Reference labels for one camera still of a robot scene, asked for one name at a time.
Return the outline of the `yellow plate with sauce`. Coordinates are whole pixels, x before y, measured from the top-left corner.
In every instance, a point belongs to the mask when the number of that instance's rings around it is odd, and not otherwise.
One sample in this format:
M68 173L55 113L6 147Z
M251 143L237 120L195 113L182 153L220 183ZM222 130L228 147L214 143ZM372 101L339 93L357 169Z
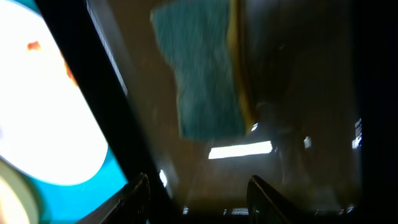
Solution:
M1 224L39 224L41 207L25 178L1 159Z

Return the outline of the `green and yellow sponge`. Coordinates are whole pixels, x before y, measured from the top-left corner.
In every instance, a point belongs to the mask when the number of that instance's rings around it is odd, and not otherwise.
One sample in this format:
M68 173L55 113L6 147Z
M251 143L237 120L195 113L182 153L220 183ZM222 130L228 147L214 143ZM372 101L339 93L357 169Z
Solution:
M245 136L256 122L244 80L240 2L165 2L150 21L174 73L180 136L209 141Z

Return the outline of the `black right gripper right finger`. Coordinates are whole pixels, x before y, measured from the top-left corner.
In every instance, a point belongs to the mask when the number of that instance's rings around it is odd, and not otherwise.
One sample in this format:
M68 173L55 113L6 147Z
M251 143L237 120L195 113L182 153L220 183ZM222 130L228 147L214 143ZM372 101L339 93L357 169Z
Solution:
M258 175L252 175L249 179L246 201L251 224L305 223L308 221L308 215Z

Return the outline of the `white plate with sauce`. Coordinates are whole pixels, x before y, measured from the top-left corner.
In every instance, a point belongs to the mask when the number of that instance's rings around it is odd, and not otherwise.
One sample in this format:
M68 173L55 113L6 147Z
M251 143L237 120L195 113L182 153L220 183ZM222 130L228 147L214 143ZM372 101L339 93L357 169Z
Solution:
M45 21L1 2L1 157L57 185L90 180L108 144Z

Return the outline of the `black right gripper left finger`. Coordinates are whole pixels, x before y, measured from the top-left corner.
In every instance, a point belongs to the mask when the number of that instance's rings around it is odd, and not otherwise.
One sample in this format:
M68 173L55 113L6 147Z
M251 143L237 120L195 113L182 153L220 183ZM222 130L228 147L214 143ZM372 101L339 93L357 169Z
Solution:
M76 224L146 224L149 204L149 179L146 174L140 173Z

